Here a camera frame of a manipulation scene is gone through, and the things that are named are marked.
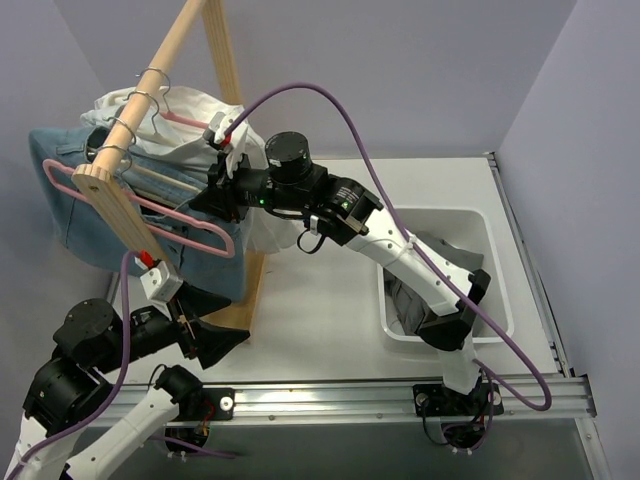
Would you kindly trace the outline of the cream hanger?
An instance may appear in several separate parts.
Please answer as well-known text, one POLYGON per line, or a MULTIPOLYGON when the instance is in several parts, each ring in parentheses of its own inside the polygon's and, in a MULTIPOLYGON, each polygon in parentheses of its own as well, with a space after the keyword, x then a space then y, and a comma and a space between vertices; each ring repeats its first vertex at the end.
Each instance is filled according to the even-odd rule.
POLYGON ((172 186, 174 186, 176 188, 180 188, 180 189, 183 189, 183 190, 186 190, 186 191, 191 191, 191 192, 194 192, 194 193, 199 193, 200 192, 200 190, 197 189, 194 186, 191 186, 191 185, 186 184, 184 182, 180 182, 180 181, 178 181, 176 179, 173 179, 173 178, 168 177, 166 175, 163 175, 161 173, 155 172, 153 170, 149 170, 149 169, 146 169, 144 167, 141 167, 141 166, 138 166, 138 165, 135 165, 135 164, 133 164, 131 166, 131 169, 136 171, 136 172, 138 172, 141 175, 147 176, 149 178, 153 178, 155 180, 161 181, 161 182, 163 182, 165 184, 168 184, 168 185, 172 185, 172 186))

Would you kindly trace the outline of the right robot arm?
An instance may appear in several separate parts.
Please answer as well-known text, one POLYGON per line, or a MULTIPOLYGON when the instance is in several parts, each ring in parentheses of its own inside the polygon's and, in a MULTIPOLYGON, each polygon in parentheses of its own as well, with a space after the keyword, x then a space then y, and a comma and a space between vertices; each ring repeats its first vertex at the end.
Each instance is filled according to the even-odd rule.
POLYGON ((230 222, 262 210, 299 221, 321 241, 330 239, 373 260, 425 305, 414 331, 438 353, 447 406, 464 413, 479 402, 473 308, 487 293, 487 272, 456 264, 400 228, 376 194, 313 163, 308 140, 298 132, 267 141, 265 169, 250 165, 243 138, 207 129, 203 139, 217 151, 218 163, 209 168, 207 186, 191 200, 192 209, 230 222))

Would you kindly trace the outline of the wire hanger white shirt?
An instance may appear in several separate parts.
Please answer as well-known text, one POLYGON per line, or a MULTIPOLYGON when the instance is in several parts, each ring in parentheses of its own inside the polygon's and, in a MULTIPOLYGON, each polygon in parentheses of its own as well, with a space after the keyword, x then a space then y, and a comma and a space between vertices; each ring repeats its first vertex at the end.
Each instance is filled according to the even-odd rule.
POLYGON ((146 115, 137 130, 134 130, 127 122, 114 115, 108 116, 106 121, 111 128, 115 125, 123 126, 131 136, 129 141, 131 146, 146 146, 147 149, 150 149, 151 147, 174 147, 176 145, 175 139, 159 128, 158 122, 153 115, 146 115))

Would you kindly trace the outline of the grey pleated skirt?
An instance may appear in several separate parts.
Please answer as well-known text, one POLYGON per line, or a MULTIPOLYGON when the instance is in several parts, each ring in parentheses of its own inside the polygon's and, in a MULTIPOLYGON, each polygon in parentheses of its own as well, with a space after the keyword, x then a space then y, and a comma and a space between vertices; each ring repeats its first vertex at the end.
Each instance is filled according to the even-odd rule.
MULTIPOLYGON (((417 237, 450 263, 469 272, 483 267, 484 255, 449 244, 446 240, 435 237, 428 232, 418 232, 417 237)), ((397 320, 403 334, 416 336, 416 330, 431 312, 428 305, 409 286, 399 280, 388 270, 383 271, 385 293, 391 298, 396 309, 397 320)))

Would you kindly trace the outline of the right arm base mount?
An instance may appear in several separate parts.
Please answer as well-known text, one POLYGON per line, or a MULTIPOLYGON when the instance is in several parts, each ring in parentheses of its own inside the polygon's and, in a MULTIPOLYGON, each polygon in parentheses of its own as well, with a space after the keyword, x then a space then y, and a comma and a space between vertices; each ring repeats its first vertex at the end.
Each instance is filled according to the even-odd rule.
POLYGON ((427 439, 453 453, 471 455, 484 443, 493 420, 505 410, 499 388, 479 380, 469 394, 443 384, 412 387, 415 414, 427 439))

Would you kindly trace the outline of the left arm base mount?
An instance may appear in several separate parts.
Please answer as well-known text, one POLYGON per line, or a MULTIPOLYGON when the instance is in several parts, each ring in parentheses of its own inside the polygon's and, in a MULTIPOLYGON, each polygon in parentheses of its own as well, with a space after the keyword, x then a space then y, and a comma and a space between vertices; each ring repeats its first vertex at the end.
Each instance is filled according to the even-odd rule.
POLYGON ((170 439, 190 444, 179 444, 164 440, 172 452, 196 453, 193 445, 204 447, 215 423, 233 419, 235 408, 235 390, 232 388, 202 388, 179 402, 179 415, 176 422, 194 423, 192 427, 166 427, 164 435, 170 439))

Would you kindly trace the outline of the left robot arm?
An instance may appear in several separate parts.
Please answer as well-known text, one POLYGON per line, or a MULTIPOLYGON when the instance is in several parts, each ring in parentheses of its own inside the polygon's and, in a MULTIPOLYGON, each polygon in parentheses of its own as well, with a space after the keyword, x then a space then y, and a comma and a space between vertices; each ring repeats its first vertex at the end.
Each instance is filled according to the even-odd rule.
POLYGON ((154 305, 133 310, 128 289, 122 309, 103 299, 76 304, 54 334, 55 349, 34 375, 25 401, 20 436, 5 474, 8 479, 105 479, 167 423, 233 415, 234 394, 210 394, 180 365, 151 376, 143 398, 99 440, 79 454, 76 442, 111 405, 136 360, 176 345, 204 369, 216 365, 250 333, 219 327, 200 318, 207 306, 182 287, 162 311, 154 305))

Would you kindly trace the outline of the blue denim garment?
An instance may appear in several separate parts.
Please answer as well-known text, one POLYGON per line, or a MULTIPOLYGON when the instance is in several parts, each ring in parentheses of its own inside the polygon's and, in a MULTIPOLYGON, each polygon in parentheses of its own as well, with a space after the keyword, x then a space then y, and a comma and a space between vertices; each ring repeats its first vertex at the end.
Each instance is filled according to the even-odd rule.
MULTIPOLYGON (((49 181, 42 166, 46 159, 56 160, 72 169, 89 163, 105 143, 108 134, 109 130, 102 126, 38 128, 29 133, 28 141, 32 164, 55 221, 58 239, 81 261, 115 272, 120 269, 121 259, 126 252, 125 245, 91 205, 58 190, 49 181)), ((133 149, 116 176, 122 188, 140 197, 223 229, 234 241, 235 255, 232 258, 199 251, 162 236, 157 241, 188 284, 225 296, 233 302, 242 300, 246 291, 243 226, 191 209, 188 202, 196 193, 141 175, 131 169, 133 164, 194 186, 200 191, 206 184, 187 176, 171 164, 143 156, 133 149)))

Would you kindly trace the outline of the light white shirt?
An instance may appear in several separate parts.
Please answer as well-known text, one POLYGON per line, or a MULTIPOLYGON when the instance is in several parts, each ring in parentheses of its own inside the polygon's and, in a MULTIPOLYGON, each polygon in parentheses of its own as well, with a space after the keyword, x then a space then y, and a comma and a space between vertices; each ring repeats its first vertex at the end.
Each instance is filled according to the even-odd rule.
MULTIPOLYGON (((172 164, 187 176, 205 182, 206 172, 215 162, 215 153, 203 138, 205 127, 230 124, 241 112, 240 106, 212 100, 200 106, 173 108, 174 120, 166 114, 156 120, 147 115, 137 130, 133 151, 172 164)), ((292 246, 297 234, 298 228, 290 221, 254 211, 249 214, 245 242, 252 250, 275 254, 292 246)))

